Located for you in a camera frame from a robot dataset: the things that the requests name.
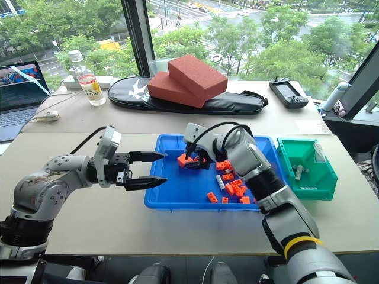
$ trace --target desk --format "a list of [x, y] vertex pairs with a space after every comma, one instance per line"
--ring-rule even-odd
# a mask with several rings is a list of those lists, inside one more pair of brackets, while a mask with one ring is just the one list
[[[9, 214], [16, 183], [54, 156], [70, 152], [88, 133], [21, 133], [0, 157], [0, 215]], [[124, 134], [119, 151], [154, 149], [156, 134]], [[317, 138], [333, 166], [337, 187], [332, 201], [303, 201], [325, 245], [334, 252], [379, 250], [379, 202], [334, 135]], [[93, 155], [91, 140], [78, 154]], [[150, 163], [132, 165], [146, 175]], [[143, 205], [144, 191], [98, 185], [75, 191], [50, 233], [47, 253], [268, 254], [273, 253], [259, 212], [157, 211]]]
[[[297, 82], [293, 86], [305, 95]], [[210, 127], [220, 121], [236, 121], [247, 124], [254, 134], [331, 134], [320, 118], [310, 97], [305, 108], [286, 109], [269, 88], [269, 82], [232, 81], [227, 91], [241, 93], [243, 90], [256, 92], [268, 98], [266, 106], [256, 115], [198, 115], [168, 112], [135, 111], [112, 104], [107, 98], [103, 106], [91, 106], [84, 95], [54, 106], [61, 119], [56, 122], [38, 122], [26, 125], [23, 132], [91, 132], [103, 125], [115, 125], [121, 133], [182, 133], [189, 122]], [[78, 89], [69, 89], [68, 93]], [[41, 109], [65, 99], [65, 96], [49, 98]]]

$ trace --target yellow stripe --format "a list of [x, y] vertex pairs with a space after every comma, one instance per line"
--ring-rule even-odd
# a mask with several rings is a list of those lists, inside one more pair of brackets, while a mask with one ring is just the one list
[[288, 244], [284, 248], [284, 256], [285, 259], [287, 259], [287, 253], [290, 250], [290, 248], [301, 241], [314, 241], [315, 243], [322, 244], [322, 241], [320, 241], [318, 238], [309, 237], [307, 235], [304, 235], [302, 237], [297, 237], [288, 242]]

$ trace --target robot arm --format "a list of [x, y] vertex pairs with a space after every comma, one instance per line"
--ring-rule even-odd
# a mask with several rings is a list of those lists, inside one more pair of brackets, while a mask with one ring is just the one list
[[228, 158], [265, 214], [262, 225], [266, 235], [272, 248], [285, 256], [293, 283], [355, 283], [339, 259], [321, 245], [314, 219], [291, 188], [276, 176], [246, 127], [237, 125], [227, 134], [218, 135], [190, 123], [184, 135], [187, 155], [194, 151], [208, 162]]
[[132, 191], [166, 181], [154, 176], [132, 179], [130, 164], [152, 162], [164, 156], [152, 151], [116, 153], [120, 140], [121, 134], [108, 126], [94, 158], [58, 156], [38, 172], [24, 177], [15, 187], [10, 215], [0, 222], [0, 260], [30, 260], [43, 254], [54, 219], [68, 196], [78, 188], [99, 183], [103, 188], [115, 184]]

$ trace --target blue tray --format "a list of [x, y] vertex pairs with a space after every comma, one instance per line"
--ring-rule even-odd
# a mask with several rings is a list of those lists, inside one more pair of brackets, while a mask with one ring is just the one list
[[[258, 148], [269, 160], [272, 168], [279, 178], [284, 180], [284, 172], [280, 168], [280, 160], [271, 138], [265, 136], [255, 136]], [[164, 159], [153, 162], [150, 174], [168, 178], [163, 185], [150, 188], [146, 191], [144, 203], [153, 209], [169, 210], [253, 210], [257, 211], [256, 204], [241, 204], [239, 198], [230, 196], [226, 191], [221, 191], [216, 175], [221, 172], [216, 171], [216, 165], [211, 164], [209, 170], [181, 169], [176, 158], [185, 150], [183, 135], [162, 134], [158, 137], [155, 150], [166, 154]], [[218, 203], [211, 203], [207, 198], [207, 193], [213, 192]], [[228, 204], [221, 203], [221, 198], [229, 198]], [[245, 196], [250, 196], [253, 202], [253, 195], [247, 190]]]

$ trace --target black bag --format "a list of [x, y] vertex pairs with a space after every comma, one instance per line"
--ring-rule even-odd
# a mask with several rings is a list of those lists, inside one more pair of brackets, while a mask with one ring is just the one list
[[130, 77], [119, 80], [108, 90], [112, 103], [123, 108], [142, 111], [165, 111], [182, 114], [257, 114], [268, 101], [263, 96], [250, 91], [241, 94], [224, 92], [205, 102], [203, 108], [193, 108], [149, 95], [147, 83], [151, 78]]

